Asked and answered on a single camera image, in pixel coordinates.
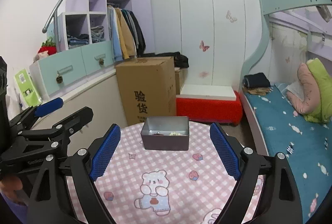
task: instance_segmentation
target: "blue bedsheet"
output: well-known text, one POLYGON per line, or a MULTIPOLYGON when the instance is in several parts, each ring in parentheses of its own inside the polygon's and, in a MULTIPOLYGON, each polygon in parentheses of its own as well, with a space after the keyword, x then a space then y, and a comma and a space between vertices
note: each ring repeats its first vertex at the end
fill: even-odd
POLYGON ((300 193, 303 223, 321 204, 332 185, 332 123, 309 123, 280 91, 265 97, 246 94, 262 129, 270 156, 283 152, 300 193))

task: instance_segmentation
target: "floor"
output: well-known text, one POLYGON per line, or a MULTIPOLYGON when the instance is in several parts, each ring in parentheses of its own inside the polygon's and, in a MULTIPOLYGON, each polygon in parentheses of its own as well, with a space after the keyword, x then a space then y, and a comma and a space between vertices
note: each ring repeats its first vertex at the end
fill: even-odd
POLYGON ((243 146, 256 149, 250 126, 245 114, 243 115, 241 122, 236 127, 230 125, 222 125, 222 128, 229 136, 237 138, 237 140, 243 146))

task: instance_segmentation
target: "blue gripper pad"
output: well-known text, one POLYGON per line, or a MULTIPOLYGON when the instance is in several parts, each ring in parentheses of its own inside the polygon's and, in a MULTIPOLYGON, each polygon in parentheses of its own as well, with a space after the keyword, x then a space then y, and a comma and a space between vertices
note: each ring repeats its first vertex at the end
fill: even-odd
POLYGON ((97 153, 91 161, 90 178, 95 182, 98 177, 103 176, 108 163, 110 162, 117 145, 120 142, 121 130, 118 125, 115 125, 108 136, 99 147, 97 153))
POLYGON ((43 105, 40 105, 39 107, 36 108, 34 111, 34 116, 36 117, 44 117, 60 108, 63 106, 63 100, 62 98, 56 98, 53 99, 43 105))
POLYGON ((239 170, 239 159, 215 123, 210 126, 210 138, 228 175, 233 176, 237 181, 241 176, 241 172, 239 170))

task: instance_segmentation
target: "qr code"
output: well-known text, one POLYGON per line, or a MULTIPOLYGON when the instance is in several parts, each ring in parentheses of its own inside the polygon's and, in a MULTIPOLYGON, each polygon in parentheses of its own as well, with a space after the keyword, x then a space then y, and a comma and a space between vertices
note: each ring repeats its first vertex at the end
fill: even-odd
POLYGON ((20 78, 20 81, 21 81, 22 83, 25 83, 25 78, 24 78, 24 74, 23 74, 23 73, 21 73, 21 74, 19 75, 19 78, 20 78))

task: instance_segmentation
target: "mint green drawer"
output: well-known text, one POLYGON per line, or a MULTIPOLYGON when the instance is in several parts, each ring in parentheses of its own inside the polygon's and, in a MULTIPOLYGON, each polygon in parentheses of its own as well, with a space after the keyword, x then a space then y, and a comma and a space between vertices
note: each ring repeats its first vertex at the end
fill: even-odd
POLYGON ((112 41, 103 41, 82 47, 83 61, 87 75, 114 63, 112 41))
POLYGON ((80 47, 59 52, 38 62, 48 95, 86 76, 80 47), (61 84, 56 82, 58 74, 63 78, 61 84))

